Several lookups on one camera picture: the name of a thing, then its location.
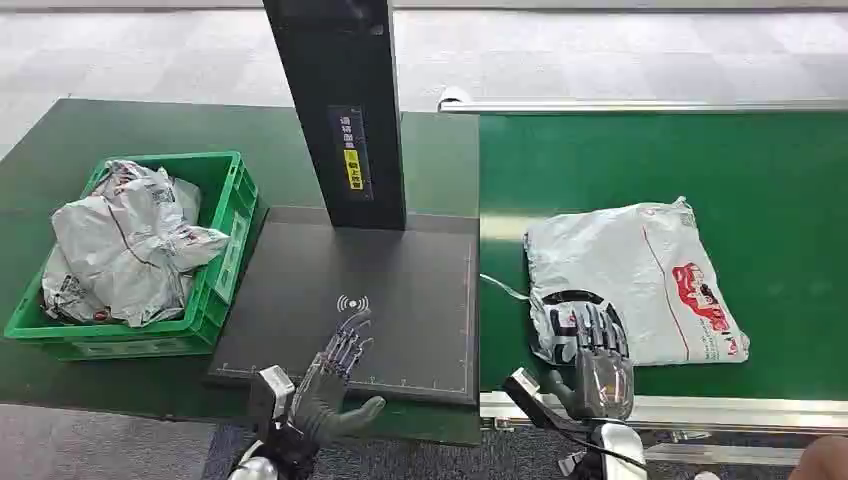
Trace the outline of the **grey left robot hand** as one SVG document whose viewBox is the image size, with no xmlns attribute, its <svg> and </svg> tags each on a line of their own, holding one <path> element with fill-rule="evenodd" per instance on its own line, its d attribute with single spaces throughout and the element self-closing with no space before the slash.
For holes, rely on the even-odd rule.
<svg viewBox="0 0 848 480">
<path fill-rule="evenodd" d="M 323 350 L 316 353 L 298 386 L 288 423 L 305 442 L 323 445 L 356 433 L 382 412 L 386 400 L 377 395 L 343 412 L 349 380 L 373 338 L 368 335 L 372 312 L 358 311 L 342 321 Z"/>
</svg>

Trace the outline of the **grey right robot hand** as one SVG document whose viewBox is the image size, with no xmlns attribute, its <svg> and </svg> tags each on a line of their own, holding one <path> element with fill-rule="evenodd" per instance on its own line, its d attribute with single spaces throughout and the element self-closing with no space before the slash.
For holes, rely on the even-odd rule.
<svg viewBox="0 0 848 480">
<path fill-rule="evenodd" d="M 627 419 L 634 404 L 634 371 L 620 318 L 610 303 L 574 302 L 569 315 L 575 351 L 566 370 L 548 373 L 548 386 L 574 420 Z"/>
</svg>

